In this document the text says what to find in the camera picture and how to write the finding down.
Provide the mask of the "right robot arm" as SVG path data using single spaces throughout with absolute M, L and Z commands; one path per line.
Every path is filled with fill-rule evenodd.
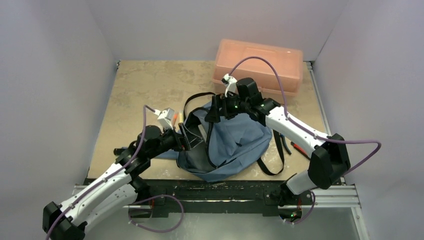
M 326 190 L 350 169 L 346 143 L 340 135 L 325 136 L 289 114 L 285 106 L 263 98 L 250 77 L 236 80 L 226 74 L 221 81 L 225 92 L 212 99 L 207 122 L 218 123 L 222 117 L 231 119 L 247 114 L 253 121 L 289 138 L 309 157 L 308 169 L 283 183 L 280 196 L 284 202 L 292 204 L 301 193 L 315 188 Z

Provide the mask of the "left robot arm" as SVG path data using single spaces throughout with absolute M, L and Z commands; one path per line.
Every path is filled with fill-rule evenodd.
M 50 202 L 43 209 L 42 228 L 48 240 L 82 240 L 88 231 L 125 205 L 152 207 L 165 193 L 152 195 L 151 186 L 140 177 L 151 160 L 169 150 L 188 151 L 203 137 L 179 123 L 174 127 L 143 127 L 127 148 L 116 150 L 115 162 L 96 180 L 62 203 Z

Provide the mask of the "blue student backpack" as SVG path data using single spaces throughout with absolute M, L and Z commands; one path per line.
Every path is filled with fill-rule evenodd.
M 264 174 L 274 176 L 261 157 L 274 140 L 280 160 L 285 160 L 280 133 L 252 120 L 246 113 L 232 119 L 222 117 L 218 123 L 206 122 L 210 107 L 208 102 L 183 117 L 183 124 L 203 137 L 204 142 L 188 151 L 168 150 L 158 155 L 158 159 L 175 160 L 179 168 L 206 182 L 222 181 L 254 163 Z

